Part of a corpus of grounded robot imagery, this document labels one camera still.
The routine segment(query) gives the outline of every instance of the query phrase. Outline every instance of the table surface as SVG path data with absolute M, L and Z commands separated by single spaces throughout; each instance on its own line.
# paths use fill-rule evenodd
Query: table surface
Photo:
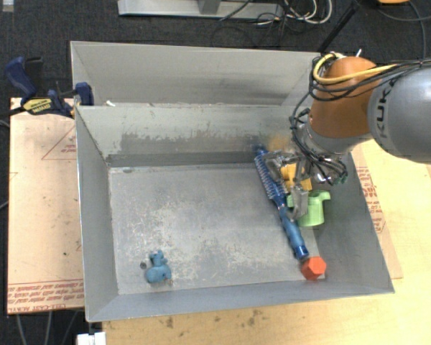
M 116 344 L 431 344 L 431 168 L 363 145 L 402 267 L 394 294 L 102 323 Z

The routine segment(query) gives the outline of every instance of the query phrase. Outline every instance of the metal stand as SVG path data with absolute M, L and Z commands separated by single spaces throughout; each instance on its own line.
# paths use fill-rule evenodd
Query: metal stand
M 120 16 L 168 16 L 223 18 L 239 8 L 243 1 L 223 0 L 119 0 Z M 256 19 L 267 13 L 278 14 L 277 4 L 249 3 L 234 17 Z

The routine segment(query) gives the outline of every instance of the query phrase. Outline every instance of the blue clamp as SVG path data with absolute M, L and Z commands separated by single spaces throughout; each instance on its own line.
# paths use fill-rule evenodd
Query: blue clamp
M 150 253 L 149 257 L 153 267 L 150 267 L 145 274 L 147 281 L 153 284 L 163 280 L 171 280 L 171 269 L 166 264 L 167 259 L 164 258 L 163 252 L 161 250 L 154 251 Z
M 11 84 L 24 92 L 21 99 L 22 111 L 27 111 L 32 115 L 55 114 L 73 117 L 73 106 L 64 101 L 64 96 L 78 96 L 76 104 L 84 106 L 94 105 L 94 96 L 91 87 L 86 82 L 75 85 L 75 89 L 65 93 L 60 93 L 50 89 L 47 98 L 35 97 L 37 88 L 24 68 L 25 60 L 22 56 L 11 60 L 5 67 L 5 76 Z

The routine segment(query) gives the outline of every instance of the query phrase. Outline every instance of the gray stand base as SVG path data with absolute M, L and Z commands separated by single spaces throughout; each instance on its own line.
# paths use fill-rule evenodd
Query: gray stand base
M 137 16 L 168 16 L 168 17 L 195 17 L 195 18 L 223 18 L 243 3 L 222 1 L 218 11 L 213 14 L 202 14 L 198 0 L 119 0 L 119 15 Z M 236 14 L 236 19 L 271 19 L 273 14 L 280 15 L 281 7 L 276 4 L 249 3 Z

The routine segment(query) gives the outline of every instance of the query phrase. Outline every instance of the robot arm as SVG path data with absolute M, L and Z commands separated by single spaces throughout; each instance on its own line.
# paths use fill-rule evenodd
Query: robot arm
M 342 156 L 371 138 L 392 155 L 431 164 L 431 60 L 376 66 L 327 54 L 314 65 L 308 95 L 311 109 L 297 115 L 305 97 L 291 116 L 292 139 L 318 181 L 344 181 Z
M 314 98 L 311 108 L 301 109 L 308 96 Z M 330 195 L 312 190 L 311 178 L 344 183 L 343 157 L 371 138 L 392 155 L 431 163 L 431 60 L 377 66 L 362 57 L 319 57 L 309 91 L 289 119 L 291 147 L 262 150 L 256 166 L 267 195 L 277 203 L 303 275 L 316 280 L 325 262 L 308 257 L 298 227 L 321 224 L 321 203 Z

